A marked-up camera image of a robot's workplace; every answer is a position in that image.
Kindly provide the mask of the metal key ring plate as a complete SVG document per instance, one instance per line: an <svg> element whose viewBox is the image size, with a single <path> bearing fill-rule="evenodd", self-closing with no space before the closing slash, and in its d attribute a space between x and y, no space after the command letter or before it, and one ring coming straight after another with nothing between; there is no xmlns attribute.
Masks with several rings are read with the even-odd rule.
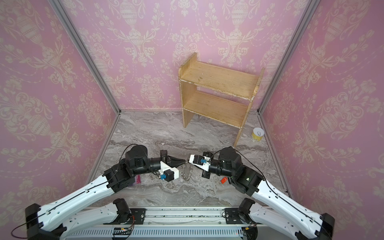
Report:
<svg viewBox="0 0 384 240"><path fill-rule="evenodd" d="M193 173L193 166L190 164L183 164L180 167L180 171L182 179L185 181L189 181Z"/></svg>

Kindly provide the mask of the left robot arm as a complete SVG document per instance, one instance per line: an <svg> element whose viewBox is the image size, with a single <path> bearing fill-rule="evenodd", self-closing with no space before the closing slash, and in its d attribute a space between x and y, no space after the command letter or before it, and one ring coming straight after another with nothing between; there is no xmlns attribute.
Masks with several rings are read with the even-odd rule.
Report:
<svg viewBox="0 0 384 240"><path fill-rule="evenodd" d="M75 232L97 225L135 225L137 218L124 199L93 210L85 208L133 185L139 175L155 174L167 182L176 180L179 177L177 168L185 163L186 160L169 156L166 150L162 150L158 158L149 158L145 146L131 144L118 163L94 181L50 204L28 206L23 224L27 229L25 239L64 240Z"/></svg>

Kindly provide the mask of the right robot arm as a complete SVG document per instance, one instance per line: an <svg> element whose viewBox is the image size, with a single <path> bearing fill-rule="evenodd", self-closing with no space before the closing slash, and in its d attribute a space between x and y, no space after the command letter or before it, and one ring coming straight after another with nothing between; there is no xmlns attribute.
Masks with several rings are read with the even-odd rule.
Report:
<svg viewBox="0 0 384 240"><path fill-rule="evenodd" d="M285 195L256 166L244 165L245 156L233 147L217 154L217 159L210 152L190 155L188 162L202 169L204 178L211 174L226 177L236 190L248 195L238 208L242 222L266 225L292 240L333 238L335 218L330 214L318 214Z"/></svg>

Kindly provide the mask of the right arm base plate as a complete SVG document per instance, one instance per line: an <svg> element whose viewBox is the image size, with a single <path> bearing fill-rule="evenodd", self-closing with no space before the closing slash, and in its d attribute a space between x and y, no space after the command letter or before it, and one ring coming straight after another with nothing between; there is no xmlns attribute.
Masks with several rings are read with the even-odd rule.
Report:
<svg viewBox="0 0 384 240"><path fill-rule="evenodd" d="M240 225L243 224L238 208L225 208L223 217L226 220L227 225Z"/></svg>

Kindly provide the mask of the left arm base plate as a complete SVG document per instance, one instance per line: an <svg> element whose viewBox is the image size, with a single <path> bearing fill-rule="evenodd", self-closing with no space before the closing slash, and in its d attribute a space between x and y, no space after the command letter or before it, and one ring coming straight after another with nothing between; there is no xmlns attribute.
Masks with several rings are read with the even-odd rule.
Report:
<svg viewBox="0 0 384 240"><path fill-rule="evenodd" d="M124 213L121 217L120 224L126 225L143 225L146 217L145 208L133 208L130 209L127 213Z"/></svg>

